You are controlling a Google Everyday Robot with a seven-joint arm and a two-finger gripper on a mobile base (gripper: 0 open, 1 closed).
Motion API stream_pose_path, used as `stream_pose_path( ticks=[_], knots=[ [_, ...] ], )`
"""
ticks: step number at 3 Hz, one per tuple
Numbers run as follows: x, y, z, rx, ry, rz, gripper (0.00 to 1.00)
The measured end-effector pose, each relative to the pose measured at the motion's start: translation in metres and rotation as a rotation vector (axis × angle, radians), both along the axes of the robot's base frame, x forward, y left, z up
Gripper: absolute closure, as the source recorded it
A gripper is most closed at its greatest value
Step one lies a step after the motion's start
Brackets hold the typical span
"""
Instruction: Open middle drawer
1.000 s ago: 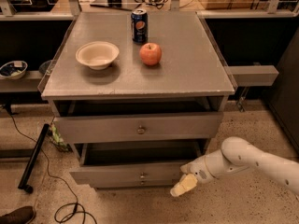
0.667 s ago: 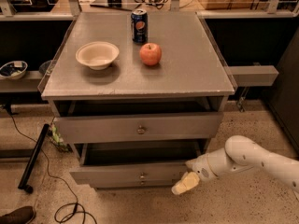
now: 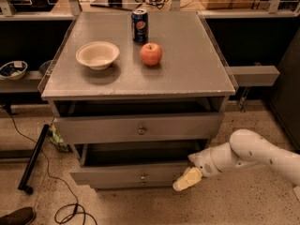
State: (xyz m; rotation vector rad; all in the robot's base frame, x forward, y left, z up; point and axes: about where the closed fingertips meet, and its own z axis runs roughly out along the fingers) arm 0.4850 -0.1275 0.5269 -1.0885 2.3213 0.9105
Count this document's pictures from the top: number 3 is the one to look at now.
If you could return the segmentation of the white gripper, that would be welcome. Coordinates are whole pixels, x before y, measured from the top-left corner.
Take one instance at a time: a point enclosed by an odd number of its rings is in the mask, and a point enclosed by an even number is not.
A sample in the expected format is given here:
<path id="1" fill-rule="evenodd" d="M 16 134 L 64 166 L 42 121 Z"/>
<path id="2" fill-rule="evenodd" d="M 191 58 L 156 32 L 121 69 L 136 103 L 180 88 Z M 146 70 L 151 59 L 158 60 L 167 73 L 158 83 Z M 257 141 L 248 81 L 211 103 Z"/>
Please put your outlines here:
<path id="1" fill-rule="evenodd" d="M 183 175 L 172 184 L 172 187 L 176 191 L 182 191 L 199 183 L 203 176 L 209 178 L 219 175 L 220 170 L 213 162 L 211 152 L 212 149 L 208 148 L 188 155 L 189 161 L 193 162 L 196 167 L 187 168 Z"/>

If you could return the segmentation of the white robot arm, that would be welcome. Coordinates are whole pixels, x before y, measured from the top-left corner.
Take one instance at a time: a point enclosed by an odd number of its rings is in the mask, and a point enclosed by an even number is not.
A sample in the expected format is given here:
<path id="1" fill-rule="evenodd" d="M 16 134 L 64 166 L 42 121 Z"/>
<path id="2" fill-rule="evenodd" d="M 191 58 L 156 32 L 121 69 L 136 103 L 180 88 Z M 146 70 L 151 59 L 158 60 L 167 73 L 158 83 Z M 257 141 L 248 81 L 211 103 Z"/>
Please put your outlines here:
<path id="1" fill-rule="evenodd" d="M 188 159 L 194 166 L 187 168 L 173 183 L 172 187 L 176 191 L 196 185 L 203 177 L 213 177 L 258 163 L 280 173 L 295 185 L 300 185 L 300 156 L 273 145 L 248 129 L 238 129 L 228 142 L 191 154 Z"/>

